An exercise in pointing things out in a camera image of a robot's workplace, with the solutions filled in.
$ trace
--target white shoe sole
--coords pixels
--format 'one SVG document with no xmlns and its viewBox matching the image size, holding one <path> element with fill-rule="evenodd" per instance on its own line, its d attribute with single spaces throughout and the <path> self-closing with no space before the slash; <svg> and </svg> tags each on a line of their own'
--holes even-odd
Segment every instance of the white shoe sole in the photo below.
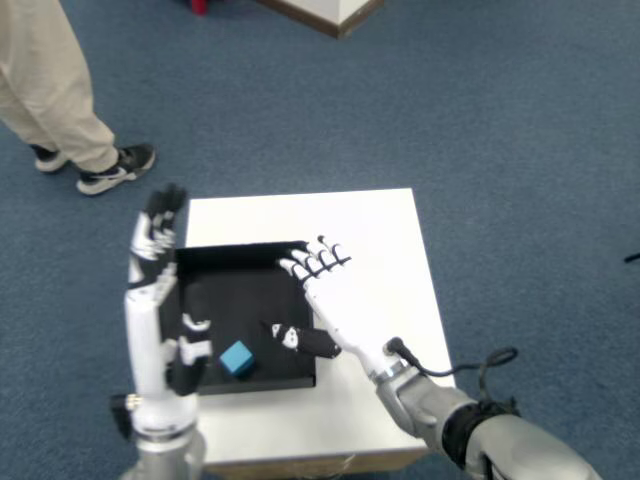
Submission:
<svg viewBox="0 0 640 480">
<path fill-rule="evenodd" d="M 83 193 L 84 195 L 88 195 L 88 196 L 100 195 L 101 193 L 104 193 L 107 190 L 111 190 L 112 188 L 117 187 L 122 182 L 133 182 L 134 180 L 140 178 L 142 175 L 147 173 L 151 167 L 153 167 L 153 164 L 155 163 L 155 161 L 156 161 L 156 154 L 155 152 L 153 152 L 151 159 L 146 163 L 146 165 L 141 169 L 136 170 L 135 172 L 131 172 L 123 177 L 118 177 L 113 179 L 105 178 L 104 180 L 100 180 L 99 182 L 92 183 L 92 184 L 87 184 L 87 183 L 84 183 L 82 180 L 78 180 L 78 182 L 76 183 L 76 187 L 78 188 L 80 193 Z"/>
<path fill-rule="evenodd" d="M 53 160 L 48 160 L 46 162 L 36 158 L 36 168 L 42 173 L 53 173 L 64 167 L 68 161 L 69 160 L 62 154 L 62 152 L 58 152 Z"/>
</svg>

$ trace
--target leg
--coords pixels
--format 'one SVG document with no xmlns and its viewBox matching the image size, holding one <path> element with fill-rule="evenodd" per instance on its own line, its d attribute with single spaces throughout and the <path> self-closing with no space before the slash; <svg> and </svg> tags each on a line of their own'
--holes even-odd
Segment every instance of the leg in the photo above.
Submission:
<svg viewBox="0 0 640 480">
<path fill-rule="evenodd" d="M 0 72 L 0 120 L 24 143 L 31 145 L 36 153 L 36 168 L 52 173 L 67 163 L 67 158 L 58 149 L 49 134 L 36 122 L 11 91 L 11 87 Z"/>
<path fill-rule="evenodd" d="M 0 0 L 0 72 L 49 147 L 86 171 L 116 164 L 113 133 L 93 112 L 89 70 L 58 0 Z"/>
<path fill-rule="evenodd" d="M 0 72 L 0 120 L 27 145 L 39 145 L 49 151 L 58 150 L 49 134 L 22 106 Z"/>
</svg>

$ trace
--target robotic hand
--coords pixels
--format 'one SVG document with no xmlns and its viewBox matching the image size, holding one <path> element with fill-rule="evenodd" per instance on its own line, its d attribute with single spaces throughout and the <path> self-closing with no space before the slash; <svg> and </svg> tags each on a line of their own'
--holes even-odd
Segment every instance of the robotic hand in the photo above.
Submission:
<svg viewBox="0 0 640 480">
<path fill-rule="evenodd" d="M 375 295 L 362 290 L 357 264 L 339 244 L 319 237 L 279 264 L 302 283 L 335 342 L 358 356 L 396 424 L 472 478 L 601 480 L 576 452 L 509 406 L 476 402 L 434 383 L 402 341 L 386 332 Z"/>
<path fill-rule="evenodd" d="M 131 242 L 125 309 L 136 394 L 112 398 L 125 435 L 128 414 L 140 455 L 127 480 L 195 480 L 204 458 L 196 390 L 212 353 L 211 322 L 201 287 L 188 285 L 181 302 L 177 285 L 173 224 L 185 198 L 174 185 L 155 192 Z"/>
</svg>

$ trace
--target black sneaker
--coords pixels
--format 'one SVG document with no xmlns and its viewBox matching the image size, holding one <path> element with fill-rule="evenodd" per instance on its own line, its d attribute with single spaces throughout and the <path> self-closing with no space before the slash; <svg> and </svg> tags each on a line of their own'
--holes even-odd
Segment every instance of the black sneaker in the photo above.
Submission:
<svg viewBox="0 0 640 480">
<path fill-rule="evenodd" d="M 36 168 L 43 173 L 53 173 L 60 170 L 69 161 L 62 152 L 51 152 L 39 145 L 31 145 L 36 153 Z"/>
<path fill-rule="evenodd" d="M 124 181 L 132 182 L 153 166 L 156 152 L 151 145 L 141 144 L 119 150 L 118 162 L 109 170 L 92 173 L 81 170 L 78 190 L 85 195 L 98 195 Z"/>
</svg>

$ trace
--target white table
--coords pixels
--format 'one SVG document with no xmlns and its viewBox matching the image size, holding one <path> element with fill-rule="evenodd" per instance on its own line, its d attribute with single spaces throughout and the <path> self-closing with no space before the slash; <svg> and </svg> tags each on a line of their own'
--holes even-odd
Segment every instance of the white table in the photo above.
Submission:
<svg viewBox="0 0 640 480">
<path fill-rule="evenodd" d="M 371 270 L 376 301 L 395 312 L 389 321 L 423 365 L 449 369 L 411 189 L 194 199 L 186 245 L 311 240 L 319 234 L 342 243 Z M 203 397 L 199 426 L 208 446 L 205 463 L 424 449 L 391 420 L 354 356 L 316 362 L 315 388 Z"/>
</svg>

